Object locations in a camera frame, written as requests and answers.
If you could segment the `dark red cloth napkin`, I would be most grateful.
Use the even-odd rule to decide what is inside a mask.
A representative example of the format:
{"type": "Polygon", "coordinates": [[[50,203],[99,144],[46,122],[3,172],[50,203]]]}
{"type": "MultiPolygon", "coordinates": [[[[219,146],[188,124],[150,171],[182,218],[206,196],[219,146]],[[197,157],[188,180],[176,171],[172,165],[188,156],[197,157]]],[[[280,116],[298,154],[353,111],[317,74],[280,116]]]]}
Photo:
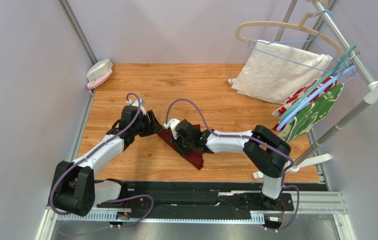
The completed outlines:
{"type": "Polygon", "coordinates": [[[181,154],[173,142],[173,134],[170,131],[165,130],[164,128],[157,133],[157,135],[166,143],[169,147],[171,147],[175,152],[177,152],[183,159],[189,162],[192,166],[194,166],[197,170],[200,170],[203,167],[203,155],[195,150],[191,150],[188,154],[183,155],[181,154]]]}

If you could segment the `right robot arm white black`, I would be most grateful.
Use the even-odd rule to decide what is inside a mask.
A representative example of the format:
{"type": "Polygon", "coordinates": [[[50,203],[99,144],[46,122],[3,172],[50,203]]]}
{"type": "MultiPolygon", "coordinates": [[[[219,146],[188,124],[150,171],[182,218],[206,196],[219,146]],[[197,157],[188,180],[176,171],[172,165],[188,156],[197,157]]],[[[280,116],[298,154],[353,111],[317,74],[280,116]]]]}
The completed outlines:
{"type": "Polygon", "coordinates": [[[263,174],[261,199],[263,203],[277,205],[283,191],[284,169],[291,147],[263,125],[245,132],[200,131],[187,120],[169,120],[164,129],[172,134],[171,143],[176,151],[187,156],[199,154],[239,153],[246,155],[263,174]]]}

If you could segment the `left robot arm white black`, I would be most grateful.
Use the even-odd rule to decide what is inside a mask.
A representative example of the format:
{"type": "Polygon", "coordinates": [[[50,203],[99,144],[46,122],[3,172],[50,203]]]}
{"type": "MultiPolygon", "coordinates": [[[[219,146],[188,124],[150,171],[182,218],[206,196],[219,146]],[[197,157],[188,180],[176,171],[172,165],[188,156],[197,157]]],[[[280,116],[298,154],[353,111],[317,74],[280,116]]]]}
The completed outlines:
{"type": "Polygon", "coordinates": [[[121,118],[90,151],[72,162],[61,161],[55,169],[48,197],[50,207],[59,215],[86,216],[98,204],[118,199],[124,182],[94,178],[115,156],[123,153],[136,136],[157,134],[162,126],[152,110],[125,106],[121,118]]]}

